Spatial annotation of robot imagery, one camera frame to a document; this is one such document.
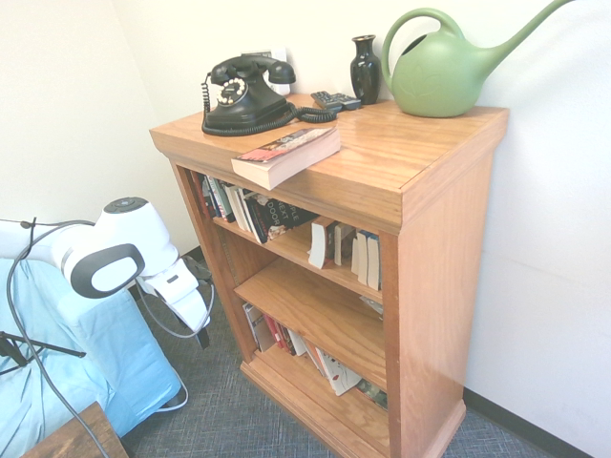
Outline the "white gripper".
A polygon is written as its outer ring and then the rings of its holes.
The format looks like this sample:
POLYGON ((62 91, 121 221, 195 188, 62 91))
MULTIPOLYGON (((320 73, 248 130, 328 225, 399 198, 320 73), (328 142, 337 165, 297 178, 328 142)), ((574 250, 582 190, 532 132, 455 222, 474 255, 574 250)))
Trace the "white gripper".
POLYGON ((209 324, 208 307, 198 290, 198 279, 184 260, 177 260, 154 276, 141 276, 144 290, 162 300, 192 331, 202 350, 210 345, 205 326, 209 324))

